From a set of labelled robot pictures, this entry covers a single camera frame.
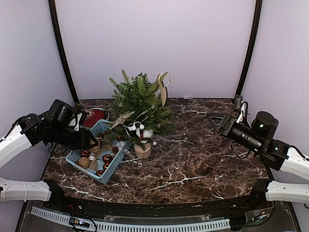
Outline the twine ball ornament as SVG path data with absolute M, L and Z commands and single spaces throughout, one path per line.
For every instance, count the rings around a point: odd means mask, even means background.
M 78 161 L 78 165 L 84 169 L 87 169 L 90 167 L 90 159 L 87 157 L 81 157 Z

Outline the white ball string lights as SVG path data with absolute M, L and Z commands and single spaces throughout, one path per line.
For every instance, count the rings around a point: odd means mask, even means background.
M 129 123 L 128 125 L 123 125 L 128 137 L 134 141 L 133 143 L 135 155 L 140 159 L 146 159 L 150 157 L 152 152 L 151 138 L 153 136 L 148 139 L 148 143 L 142 144 L 139 141 L 138 136 L 136 135 L 136 129 L 140 128 L 141 130 L 152 130 L 146 129 L 146 120 L 150 117 L 151 113 L 155 112 L 155 109 L 156 106 L 153 105 L 147 110 L 140 113 L 132 123 Z

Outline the white cotton boll ornament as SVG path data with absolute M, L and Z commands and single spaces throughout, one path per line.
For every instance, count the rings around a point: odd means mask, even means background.
M 153 136 L 153 131 L 152 130 L 141 130 L 140 128 L 136 129 L 136 135 L 139 138 L 139 141 L 142 144 L 148 143 L 148 139 L 150 139 Z

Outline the small green christmas tree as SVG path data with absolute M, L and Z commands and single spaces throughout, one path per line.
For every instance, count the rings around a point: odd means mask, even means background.
M 154 132 L 151 138 L 151 145 L 156 145 L 154 137 L 156 135 L 166 135 L 174 130 L 174 125 L 170 121 L 172 112 L 165 105 L 162 106 L 160 87 L 157 78 L 151 82 L 146 73 L 139 73 L 137 76 L 129 77 L 125 70 L 122 70 L 122 82 L 116 82 L 113 78 L 109 81 L 114 87 L 112 113 L 116 119 L 124 113 L 135 112 L 126 119 L 124 124 L 118 125 L 105 135 L 107 141 L 117 141 L 120 146 L 128 142 L 134 146 L 134 141 L 128 137 L 123 125 L 132 123 L 135 118 L 151 106 L 156 106 L 154 113 L 146 120 L 146 129 Z

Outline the wooden heart ornament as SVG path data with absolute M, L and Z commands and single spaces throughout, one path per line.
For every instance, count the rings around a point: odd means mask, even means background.
M 164 79 L 167 76 L 169 77 L 169 81 L 168 81 L 167 85 L 165 86 Z M 168 99 L 168 85 L 170 83 L 173 83 L 174 79 L 171 79 L 169 72 L 163 72 L 163 73 L 158 75 L 157 81 L 158 81 L 158 84 L 159 84 L 159 87 L 160 87 L 160 96 L 161 96 L 162 106 L 164 107 L 166 105 L 166 102 L 167 102 L 167 99 Z

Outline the silver glitter star topper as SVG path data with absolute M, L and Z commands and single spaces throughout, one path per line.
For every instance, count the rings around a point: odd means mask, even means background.
M 118 125 L 122 125 L 124 124 L 124 122 L 126 121 L 127 118 L 129 118 L 131 115 L 133 115 L 135 112 L 128 112 L 128 113 L 124 113 L 121 114 L 113 123 L 111 126 L 111 129 L 115 128 Z

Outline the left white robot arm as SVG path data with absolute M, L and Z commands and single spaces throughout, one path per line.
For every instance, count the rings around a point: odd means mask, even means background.
M 18 118 L 0 140 L 0 165 L 3 167 L 20 153 L 40 142 L 61 144 L 71 150 L 88 150 L 99 145 L 90 130 L 80 128 L 83 112 L 54 100 L 41 115 L 28 114 Z M 13 181 L 1 178 L 0 200 L 49 202 L 58 211 L 68 207 L 64 191 L 54 180 L 37 182 Z

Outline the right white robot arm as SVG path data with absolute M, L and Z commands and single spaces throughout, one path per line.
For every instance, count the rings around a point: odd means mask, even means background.
M 265 167 L 304 180 L 292 183 L 258 179 L 246 200 L 251 210 L 258 209 L 265 201 L 309 203 L 309 158 L 296 146 L 273 138 L 279 124 L 273 115 L 258 112 L 250 127 L 229 114 L 208 113 L 206 118 L 219 135 L 253 152 Z

